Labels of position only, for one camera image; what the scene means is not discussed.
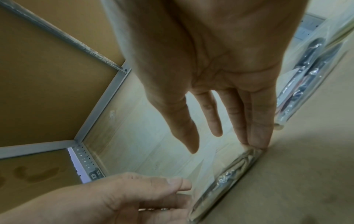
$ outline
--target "palm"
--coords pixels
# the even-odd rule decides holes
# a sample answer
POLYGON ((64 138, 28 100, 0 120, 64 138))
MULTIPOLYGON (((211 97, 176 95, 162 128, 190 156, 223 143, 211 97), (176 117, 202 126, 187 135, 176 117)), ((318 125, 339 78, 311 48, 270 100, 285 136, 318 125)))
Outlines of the palm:
POLYGON ((188 91, 214 135, 222 135, 222 127, 211 90, 220 95, 239 140, 267 147, 276 78, 306 2, 117 0, 106 6, 111 4, 123 54, 149 101, 195 152, 199 136, 185 103, 188 91))

